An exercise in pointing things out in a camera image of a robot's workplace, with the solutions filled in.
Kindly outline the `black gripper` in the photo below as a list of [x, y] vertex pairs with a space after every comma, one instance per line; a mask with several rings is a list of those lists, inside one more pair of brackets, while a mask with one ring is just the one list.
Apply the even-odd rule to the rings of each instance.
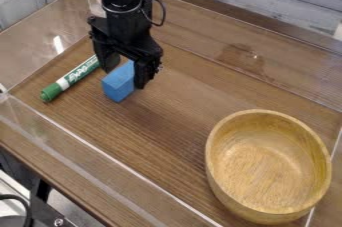
[[123, 55], [135, 62], [134, 83], [138, 89], [143, 89], [159, 72], [163, 55], [151, 35], [153, 23], [143, 15], [129, 18], [91, 16], [87, 23], [101, 68], [110, 73]]

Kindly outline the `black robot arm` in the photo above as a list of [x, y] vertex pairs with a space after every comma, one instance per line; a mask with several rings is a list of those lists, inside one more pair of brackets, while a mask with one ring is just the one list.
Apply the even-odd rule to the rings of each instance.
[[163, 49], [153, 38], [153, 26], [165, 24], [153, 21], [153, 1], [166, 8], [162, 0], [102, 0], [106, 16], [91, 16], [90, 38], [102, 69], [110, 73], [125, 56], [134, 62], [134, 85], [143, 89], [159, 72]]

